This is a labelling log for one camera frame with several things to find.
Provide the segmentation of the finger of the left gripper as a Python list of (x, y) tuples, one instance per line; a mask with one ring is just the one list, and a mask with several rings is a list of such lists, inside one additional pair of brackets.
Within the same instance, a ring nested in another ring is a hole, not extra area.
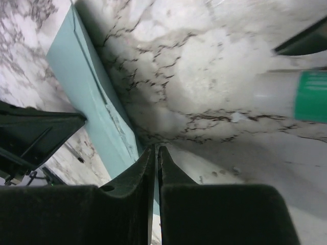
[(282, 56), (303, 56), (326, 51), (326, 17), (275, 47)]

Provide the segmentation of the teal envelope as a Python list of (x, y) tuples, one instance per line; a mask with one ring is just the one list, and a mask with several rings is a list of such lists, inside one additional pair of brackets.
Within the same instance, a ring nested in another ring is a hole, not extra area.
[(155, 148), (140, 145), (74, 5), (46, 57), (111, 176), (90, 189), (87, 241), (150, 244)]

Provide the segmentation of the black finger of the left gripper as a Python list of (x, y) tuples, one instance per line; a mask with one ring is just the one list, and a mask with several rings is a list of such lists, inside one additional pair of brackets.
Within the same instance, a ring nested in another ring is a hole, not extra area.
[(46, 112), (1, 102), (1, 178), (17, 185), (85, 125), (80, 113)]

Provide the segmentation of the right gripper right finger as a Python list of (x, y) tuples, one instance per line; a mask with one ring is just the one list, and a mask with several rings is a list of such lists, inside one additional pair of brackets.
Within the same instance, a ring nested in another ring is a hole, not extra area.
[(264, 184), (200, 185), (158, 151), (163, 244), (299, 244), (286, 203)]

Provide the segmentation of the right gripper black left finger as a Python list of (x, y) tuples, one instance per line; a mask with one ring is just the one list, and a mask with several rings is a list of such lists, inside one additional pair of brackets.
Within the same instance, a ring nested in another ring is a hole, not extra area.
[(150, 244), (155, 147), (107, 184), (1, 188), (1, 244)]

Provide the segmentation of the green white glue stick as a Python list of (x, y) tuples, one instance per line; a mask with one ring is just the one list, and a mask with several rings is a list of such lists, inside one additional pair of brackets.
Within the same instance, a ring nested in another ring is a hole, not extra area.
[(253, 81), (256, 110), (295, 120), (326, 123), (326, 71), (269, 72)]

